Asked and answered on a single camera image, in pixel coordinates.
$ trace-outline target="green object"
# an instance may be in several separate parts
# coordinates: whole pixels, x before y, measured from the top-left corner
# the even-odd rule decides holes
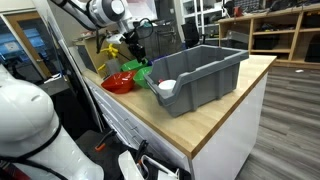
[[[135,59],[135,60],[132,60],[132,61],[129,61],[127,63],[124,63],[122,66],[121,66],[121,70],[122,71],[131,71],[131,70],[139,70],[143,67],[146,67],[147,66],[147,62],[145,62],[144,64],[143,63],[138,63],[138,61]]]
[[[150,89],[149,85],[147,84],[147,81],[144,79],[144,75],[151,72],[151,70],[152,70],[151,66],[140,69],[137,72],[137,74],[133,77],[134,82],[136,82],[137,84],[139,84],[139,86],[145,89]]]

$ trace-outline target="chair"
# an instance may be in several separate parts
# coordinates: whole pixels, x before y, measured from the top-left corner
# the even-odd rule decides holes
[[[192,48],[195,45],[197,45],[199,43],[200,36],[199,36],[199,32],[196,24],[186,23],[181,25],[181,27],[184,34],[186,47]],[[202,44],[205,44],[206,36],[205,35],[201,35],[201,36],[202,36]]]

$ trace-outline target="wall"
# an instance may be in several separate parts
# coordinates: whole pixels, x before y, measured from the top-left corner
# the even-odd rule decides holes
[[[0,12],[35,8],[32,0],[0,0]]]
[[[53,4],[51,1],[48,1],[48,4],[67,46],[73,46],[72,40],[79,38],[82,32],[88,30],[83,28],[77,20],[75,20],[71,15],[66,13],[57,5]]]
[[[72,16],[48,0],[33,0],[37,11],[44,21],[50,22],[59,32],[58,39],[64,39],[67,46],[73,46],[72,40],[80,37],[80,33],[87,31]]]

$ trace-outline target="white robot body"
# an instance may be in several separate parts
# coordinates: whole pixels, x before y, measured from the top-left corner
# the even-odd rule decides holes
[[[42,89],[6,73],[0,65],[0,156],[19,157],[53,137],[59,118],[50,97]],[[102,168],[83,154],[63,127],[49,146],[28,160],[70,180],[102,180],[104,177]],[[40,169],[15,165],[35,180],[58,179]]]

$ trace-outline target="box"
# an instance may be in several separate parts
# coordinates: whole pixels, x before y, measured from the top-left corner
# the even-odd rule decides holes
[[[240,62],[248,58],[245,50],[201,45],[155,61],[145,79],[159,104],[177,117],[233,91]],[[172,93],[158,87],[160,79],[176,80]]]

